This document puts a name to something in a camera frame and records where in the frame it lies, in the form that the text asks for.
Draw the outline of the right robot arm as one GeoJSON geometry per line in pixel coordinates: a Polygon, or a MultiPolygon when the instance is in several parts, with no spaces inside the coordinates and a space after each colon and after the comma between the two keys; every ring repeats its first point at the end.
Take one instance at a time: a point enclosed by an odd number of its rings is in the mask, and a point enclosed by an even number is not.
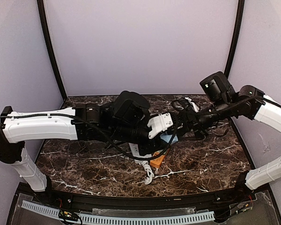
{"type": "MultiPolygon", "coordinates": [[[[265,124],[281,133],[281,105],[252,85],[236,92],[225,74],[216,72],[200,82],[211,106],[196,111],[193,106],[178,109],[184,124],[203,131],[212,124],[227,118],[246,117],[265,124]]],[[[253,191],[281,178],[281,156],[259,168],[239,175],[236,188],[253,191]]]]}

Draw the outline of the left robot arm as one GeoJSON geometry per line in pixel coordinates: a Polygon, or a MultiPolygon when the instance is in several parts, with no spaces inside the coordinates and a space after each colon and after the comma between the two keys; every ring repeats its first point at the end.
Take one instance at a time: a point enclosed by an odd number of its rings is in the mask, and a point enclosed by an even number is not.
{"type": "Polygon", "coordinates": [[[166,112],[151,115],[150,103],[140,94],[123,91],[103,105],[84,104],[47,112],[15,112],[4,108],[0,115],[0,161],[11,165],[36,193],[48,192],[52,183],[31,160],[25,143],[28,140],[65,139],[107,142],[139,146],[138,160],[149,154],[166,151],[169,144],[161,134],[174,125],[174,115],[166,112]]]}

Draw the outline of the orange power strip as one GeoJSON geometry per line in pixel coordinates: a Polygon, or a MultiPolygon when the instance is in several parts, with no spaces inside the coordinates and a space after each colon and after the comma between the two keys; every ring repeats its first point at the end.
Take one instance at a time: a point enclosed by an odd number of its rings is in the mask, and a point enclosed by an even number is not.
{"type": "Polygon", "coordinates": [[[168,151],[163,153],[160,157],[150,160],[150,162],[149,162],[150,166],[152,166],[154,168],[160,168],[160,166],[162,165],[162,163],[167,155],[168,155],[168,151]]]}

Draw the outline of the light blue plug adapter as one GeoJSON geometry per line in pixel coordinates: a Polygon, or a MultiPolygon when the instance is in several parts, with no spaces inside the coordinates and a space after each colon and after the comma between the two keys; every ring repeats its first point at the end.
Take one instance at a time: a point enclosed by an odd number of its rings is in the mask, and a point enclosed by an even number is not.
{"type": "MultiPolygon", "coordinates": [[[[160,135],[160,138],[161,138],[163,141],[165,141],[166,143],[169,143],[170,140],[171,140],[171,138],[172,138],[172,135],[169,135],[169,134],[167,134],[167,133],[163,133],[163,134],[160,135]]],[[[173,138],[171,144],[174,144],[174,143],[176,143],[176,142],[178,142],[178,137],[177,137],[177,136],[174,136],[174,138],[173,138]]]]}

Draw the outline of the white multicolour power strip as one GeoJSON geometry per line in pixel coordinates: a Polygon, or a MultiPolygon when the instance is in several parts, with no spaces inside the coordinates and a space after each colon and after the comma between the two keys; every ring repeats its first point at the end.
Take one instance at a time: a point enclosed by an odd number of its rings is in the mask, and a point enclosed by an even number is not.
{"type": "MultiPolygon", "coordinates": [[[[143,159],[143,158],[152,157],[151,154],[146,154],[144,156],[141,156],[140,153],[139,153],[139,148],[138,148],[137,144],[129,143],[129,148],[131,150],[132,155],[136,158],[142,158],[143,159]]],[[[139,164],[139,165],[147,165],[148,164],[148,160],[137,160],[137,159],[135,159],[134,162],[136,164],[139,164]]]]}

